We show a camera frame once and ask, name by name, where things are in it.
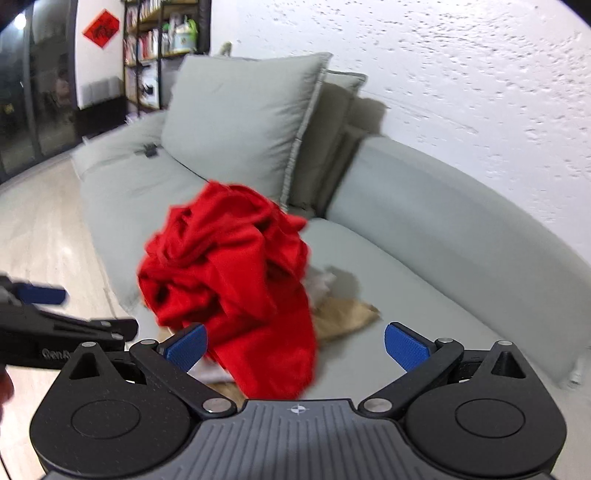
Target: logo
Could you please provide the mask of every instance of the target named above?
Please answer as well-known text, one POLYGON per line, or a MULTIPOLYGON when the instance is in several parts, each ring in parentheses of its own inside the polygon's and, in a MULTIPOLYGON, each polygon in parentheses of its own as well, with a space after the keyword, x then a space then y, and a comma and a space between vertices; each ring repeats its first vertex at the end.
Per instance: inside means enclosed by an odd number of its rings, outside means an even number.
POLYGON ((44 348, 41 350, 41 354, 45 360, 69 360, 70 359, 70 352, 68 350, 64 350, 63 352, 56 352, 54 350, 49 350, 44 348))
POLYGON ((294 405, 293 407, 290 408, 290 410, 295 413, 296 415, 299 415, 300 413, 304 413, 306 410, 308 410, 305 406, 300 405, 299 403, 297 405, 294 405))

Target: red garment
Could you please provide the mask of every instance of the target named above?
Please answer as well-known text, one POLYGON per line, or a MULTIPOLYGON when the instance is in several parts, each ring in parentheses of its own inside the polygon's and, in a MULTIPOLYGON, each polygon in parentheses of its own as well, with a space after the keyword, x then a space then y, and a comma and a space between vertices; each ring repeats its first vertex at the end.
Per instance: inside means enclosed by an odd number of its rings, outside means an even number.
POLYGON ((158 324, 203 323, 208 353, 248 398, 294 399, 313 378, 305 225, 254 190, 212 181, 145 247, 139 287, 158 324))

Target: textured white wall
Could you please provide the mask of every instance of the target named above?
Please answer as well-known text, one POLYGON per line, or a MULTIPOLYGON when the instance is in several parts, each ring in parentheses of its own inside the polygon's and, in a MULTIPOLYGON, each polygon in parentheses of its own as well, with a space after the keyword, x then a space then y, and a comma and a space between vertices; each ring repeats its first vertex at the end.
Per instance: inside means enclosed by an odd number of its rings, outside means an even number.
POLYGON ((491 186, 591 262, 591 30, 558 0, 216 0, 212 49, 330 51, 382 132, 491 186))

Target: metal pin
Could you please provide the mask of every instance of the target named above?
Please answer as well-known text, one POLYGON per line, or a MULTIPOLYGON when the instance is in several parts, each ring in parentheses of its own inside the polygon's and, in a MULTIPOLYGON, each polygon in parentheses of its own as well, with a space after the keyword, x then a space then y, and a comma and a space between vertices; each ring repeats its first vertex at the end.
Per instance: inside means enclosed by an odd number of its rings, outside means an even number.
POLYGON ((203 402, 203 408, 209 413, 221 413, 230 410, 232 403, 227 398, 210 398, 203 402))
POLYGON ((392 402, 385 398, 369 398, 363 403, 367 411, 373 413, 384 413, 392 409, 392 402))

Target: sofa seat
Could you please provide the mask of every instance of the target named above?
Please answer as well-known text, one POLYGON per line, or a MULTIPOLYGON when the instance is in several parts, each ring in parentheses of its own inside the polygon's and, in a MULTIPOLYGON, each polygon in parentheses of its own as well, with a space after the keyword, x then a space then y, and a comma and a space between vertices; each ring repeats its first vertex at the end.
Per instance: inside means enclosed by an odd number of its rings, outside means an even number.
POLYGON ((426 338, 453 337, 466 349, 490 349, 499 336, 374 244, 328 220, 312 219, 302 237, 310 265, 336 275, 332 295, 373 304, 380 318, 324 346, 316 382, 304 398, 357 403, 404 373, 384 348, 384 330, 400 322, 426 338))
POLYGON ((205 180, 163 149, 95 165, 83 176, 86 221, 113 292, 130 313, 139 302, 136 272, 144 245, 166 220, 172 205, 197 196, 205 180))

